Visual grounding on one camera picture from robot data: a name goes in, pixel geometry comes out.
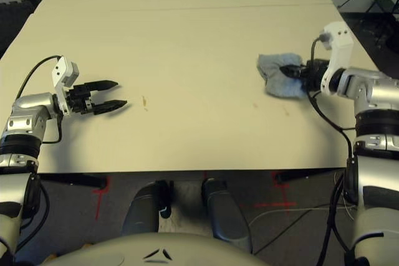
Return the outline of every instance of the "gray towel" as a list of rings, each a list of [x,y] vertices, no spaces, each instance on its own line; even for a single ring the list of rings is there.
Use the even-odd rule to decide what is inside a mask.
[[[304,98],[306,93],[299,79],[285,76],[280,67],[300,65],[302,59],[294,53],[259,55],[257,69],[266,83],[266,92],[279,98]]]

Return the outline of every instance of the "wire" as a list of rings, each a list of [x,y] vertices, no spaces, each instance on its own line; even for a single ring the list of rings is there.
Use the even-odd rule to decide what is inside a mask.
[[[21,230],[26,229],[27,227],[29,227],[30,224],[32,223],[32,221],[33,221],[33,216],[28,220],[27,223],[25,223],[24,225],[21,226]]]
[[[334,184],[337,184],[336,175],[337,175],[337,172],[334,173]],[[353,216],[349,212],[349,209],[354,208],[355,206],[350,206],[348,208],[347,202],[346,202],[345,197],[344,197],[344,193],[342,193],[341,196],[342,196],[342,200],[344,202],[345,210],[347,211],[347,214],[348,214],[349,218],[354,221],[355,219],[353,218]]]
[[[27,82],[28,82],[29,79],[32,77],[33,73],[34,73],[43,63],[47,62],[47,61],[50,60],[50,59],[57,59],[57,60],[59,60],[60,58],[61,58],[61,56],[59,56],[59,55],[53,55],[53,56],[46,57],[45,59],[42,59],[40,62],[38,62],[38,63],[33,67],[33,69],[28,73],[28,75],[26,76],[24,82],[22,83],[22,85],[21,85],[21,87],[20,87],[20,89],[19,89],[19,91],[18,91],[18,93],[17,93],[17,97],[16,97],[15,100],[17,100],[18,98],[21,97],[22,92],[24,91]]]
[[[315,92],[313,94],[312,98],[316,99],[316,97],[319,96],[321,93],[322,93],[322,91],[318,90],[317,92]],[[344,130],[344,131],[355,130],[355,129],[356,129],[356,127],[341,127],[341,130]]]
[[[329,208],[321,208],[324,206],[329,206],[330,204],[321,204],[312,208],[293,208],[293,209],[277,209],[277,210],[271,210],[271,211],[266,211],[261,213],[260,215],[256,216],[253,220],[250,221],[250,223],[248,224],[248,226],[251,226],[254,224],[255,221],[257,221],[259,218],[268,215],[268,214],[272,214],[272,213],[276,213],[276,212],[300,212],[300,211],[305,211],[305,213],[302,213],[297,219],[295,219],[293,222],[291,222],[289,224],[289,226],[287,226],[284,230],[282,230],[280,233],[278,233],[272,240],[270,240],[267,244],[263,245],[260,249],[258,249],[254,255],[257,255],[258,253],[260,253],[261,251],[263,251],[266,247],[270,246],[272,243],[274,243],[278,238],[280,238],[285,232],[287,232],[291,227],[293,227],[297,222],[299,222],[304,216],[306,216],[306,214],[312,212],[312,211],[328,211]]]
[[[45,59],[42,59],[40,62],[38,62],[33,69],[28,73],[28,75],[26,76],[24,82],[22,83],[21,87],[19,88],[17,97],[15,100],[19,99],[22,95],[22,92],[24,91],[26,84],[28,83],[29,79],[32,77],[33,73],[45,62],[47,62],[50,59],[57,59],[59,60],[61,58],[61,56],[59,55],[53,55],[53,56],[49,56],[46,57]],[[62,122],[62,113],[60,112],[57,116],[57,128],[58,128],[58,140],[55,141],[43,141],[42,143],[45,145],[51,145],[51,144],[55,144],[55,143],[59,143],[62,139],[62,127],[61,127],[61,122]]]
[[[43,144],[45,144],[45,145],[53,145],[55,143],[59,143],[62,140],[62,125],[61,124],[62,124],[63,117],[64,116],[62,115],[61,112],[57,115],[58,140],[55,140],[55,141],[43,141],[42,142]]]
[[[248,226],[252,226],[254,224],[254,222],[256,222],[259,218],[266,216],[268,214],[273,214],[273,213],[277,213],[277,212],[301,212],[301,211],[328,211],[329,208],[321,208],[322,206],[328,206],[329,204],[324,204],[324,205],[319,205],[316,207],[311,207],[311,208],[292,208],[292,209],[276,209],[276,210],[270,210],[270,211],[266,211],[263,213],[260,213],[258,216],[256,216],[253,220],[251,220],[248,224]],[[349,206],[349,207],[338,207],[338,210],[341,209],[351,209],[354,208],[355,206]]]
[[[37,232],[40,231],[40,229],[42,228],[42,226],[46,222],[47,217],[49,216],[49,212],[50,212],[49,194],[47,193],[47,191],[44,188],[42,183],[40,183],[40,189],[42,190],[44,199],[46,201],[46,209],[44,211],[43,218],[40,221],[40,223],[37,225],[37,227],[23,241],[21,241],[20,244],[18,244],[16,252],[20,251],[20,249],[23,248],[37,234]]]
[[[343,188],[343,180],[344,180],[344,176],[341,175],[338,178],[337,184],[335,184],[334,189],[332,191],[331,197],[330,197],[330,211],[329,211],[329,216],[327,218],[327,228],[325,231],[325,235],[324,235],[324,240],[323,240],[323,246],[322,249],[320,251],[319,254],[319,259],[317,261],[316,266],[322,266],[325,260],[325,255],[327,253],[327,248],[329,246],[329,240],[330,240],[330,236],[331,236],[331,231],[335,231],[338,232],[338,230],[334,227],[335,226],[335,214],[337,212],[337,204],[338,204],[338,200],[340,198],[340,194],[342,192],[342,188]],[[338,241],[342,241],[342,238],[339,236],[339,234],[335,235],[338,239]]]
[[[310,104],[312,105],[313,109],[319,114],[319,116],[325,120],[332,128],[334,128],[335,130],[337,130],[346,140],[347,144],[348,144],[348,158],[351,159],[352,158],[352,144],[348,138],[348,136],[345,134],[344,130],[342,129],[342,127],[338,126],[337,124],[335,124],[332,120],[330,120],[319,108],[318,104],[317,104],[317,100],[316,97],[311,97],[310,95],[310,90],[309,90],[309,86],[310,86],[310,82],[313,79],[314,76],[314,51],[315,51],[315,47],[317,42],[320,41],[320,37],[317,37],[313,43],[312,43],[312,47],[310,49],[310,74],[308,78],[308,82],[306,84],[306,94],[307,94],[307,98],[309,99]]]

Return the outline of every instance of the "black cable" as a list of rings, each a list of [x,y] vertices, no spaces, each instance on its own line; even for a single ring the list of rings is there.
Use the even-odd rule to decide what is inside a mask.
[[[45,209],[45,211],[44,211],[42,220],[41,220],[40,223],[37,225],[37,227],[36,227],[23,241],[21,241],[20,244],[18,244],[16,252],[18,252],[21,248],[23,248],[23,247],[37,234],[37,232],[40,231],[40,229],[42,228],[42,226],[43,226],[44,223],[46,222],[47,216],[49,216],[49,212],[50,212],[50,198],[49,198],[49,194],[47,193],[47,191],[46,191],[46,189],[44,188],[44,186],[43,186],[42,183],[40,183],[40,189],[42,190],[44,199],[45,199],[45,201],[46,201],[46,209]]]
[[[320,208],[320,207],[325,207],[329,206],[330,204],[321,204],[314,206],[314,208]],[[257,255],[258,253],[262,252],[266,247],[269,247],[272,243],[274,243],[278,238],[280,238],[282,235],[284,235],[291,227],[293,227],[297,222],[299,222],[304,216],[306,216],[308,213],[312,212],[313,210],[308,210],[302,213],[297,219],[295,219],[293,222],[291,222],[284,230],[282,230],[280,233],[278,233],[272,240],[270,240],[267,244],[263,245],[260,249],[255,251],[254,255]]]
[[[33,69],[28,73],[28,75],[26,76],[24,82],[22,83],[22,85],[21,85],[21,87],[20,87],[20,89],[19,89],[19,91],[18,91],[18,93],[17,93],[17,97],[16,97],[15,100],[17,100],[18,98],[21,97],[22,92],[24,91],[27,82],[28,82],[29,79],[32,77],[33,73],[34,73],[43,63],[47,62],[47,61],[50,60],[50,59],[57,59],[57,60],[59,60],[60,58],[61,58],[61,56],[59,56],[59,55],[53,55],[53,56],[46,57],[45,59],[42,59],[40,62],[38,62],[38,63],[33,67]]]
[[[315,92],[312,96],[313,99],[316,99],[317,96],[319,96],[322,93],[321,90],[318,90],[317,92]],[[344,131],[349,131],[349,130],[355,130],[356,127],[341,127],[341,130]]]
[[[58,140],[55,141],[43,141],[42,143],[45,145],[53,145],[55,143],[59,143],[62,140],[62,119],[63,119],[63,115],[60,112],[57,116],[57,128],[58,128]]]
[[[19,88],[17,97],[15,100],[17,100],[18,98],[21,97],[22,92],[24,91],[27,82],[29,81],[29,79],[32,77],[33,73],[45,62],[47,62],[50,59],[57,59],[59,60],[61,58],[61,56],[59,55],[53,55],[53,56],[49,56],[46,57],[45,59],[42,59],[40,62],[38,62],[33,69],[28,73],[28,75],[26,76],[24,82],[22,83],[21,87]],[[55,141],[43,141],[42,143],[45,145],[51,145],[51,144],[55,144],[55,143],[59,143],[62,139],[62,127],[61,127],[61,122],[62,122],[62,113],[60,112],[59,115],[57,116],[57,128],[58,128],[58,140]]]
[[[26,229],[27,227],[29,227],[30,224],[32,223],[32,221],[33,221],[33,216],[28,220],[27,223],[25,223],[25,224],[23,224],[23,225],[21,226],[21,230]]]
[[[333,227],[335,227],[335,229],[336,229],[335,215],[337,213],[337,204],[338,204],[338,201],[339,201],[340,196],[341,196],[342,188],[344,187],[343,182],[344,182],[344,176],[342,174],[338,178],[337,183],[335,184],[334,189],[333,189],[332,194],[331,194],[331,197],[330,197],[330,210],[329,210],[329,216],[327,218],[327,228],[326,228],[326,231],[325,231],[322,249],[320,251],[319,259],[317,261],[316,266],[322,266],[323,265],[324,260],[325,260],[325,255],[327,253],[327,248],[329,246],[329,240],[330,240],[330,236],[331,236],[331,231],[333,230]]]
[[[310,49],[310,72],[309,72],[309,78],[308,78],[308,82],[306,84],[306,94],[307,94],[307,98],[309,99],[310,104],[312,105],[313,109],[320,115],[320,117],[325,120],[332,128],[336,129],[346,140],[347,144],[348,144],[348,158],[351,159],[352,158],[352,144],[348,138],[348,136],[345,134],[344,130],[342,127],[338,126],[337,124],[335,124],[332,120],[330,120],[319,108],[318,104],[317,104],[317,100],[316,100],[316,96],[315,97],[311,97],[310,95],[310,90],[309,90],[309,85],[313,80],[314,77],[314,51],[315,51],[315,47],[317,42],[320,41],[320,37],[317,37],[313,43],[312,43],[312,47]]]
[[[337,225],[334,225],[332,227],[332,231],[334,232],[334,235],[337,238],[337,240],[338,240],[339,244],[341,245],[341,247],[343,248],[343,250],[345,252],[348,252],[349,251],[349,247],[346,245],[346,243],[342,239],[341,235],[339,234],[338,229],[337,229]]]

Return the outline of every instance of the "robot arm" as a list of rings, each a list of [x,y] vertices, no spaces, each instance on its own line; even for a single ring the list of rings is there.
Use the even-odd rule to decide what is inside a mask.
[[[63,116],[69,116],[72,112],[97,115],[127,103],[121,100],[92,103],[90,91],[107,90],[118,84],[109,80],[84,83],[65,90],[65,87],[73,85],[78,75],[76,64],[61,57],[52,71],[56,94],[23,96],[17,98],[12,106],[0,138],[1,265],[12,264],[21,221],[32,217],[39,208],[41,192],[37,158],[47,120],[57,119],[60,128]]]

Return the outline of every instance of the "white table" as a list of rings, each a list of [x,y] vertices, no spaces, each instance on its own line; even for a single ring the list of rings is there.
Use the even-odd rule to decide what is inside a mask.
[[[330,0],[44,0],[0,61],[1,123],[31,67],[63,54],[79,66],[76,84],[119,82],[95,101],[129,105],[65,118],[63,141],[41,148],[40,172],[345,166],[344,139],[306,100],[266,95],[256,69],[259,54],[308,59],[319,31],[338,20]],[[316,56],[329,53],[320,46]],[[375,68],[357,41],[352,64]],[[25,94],[53,91],[53,65]],[[350,101],[320,105],[353,125]],[[54,124],[47,133],[56,137]]]

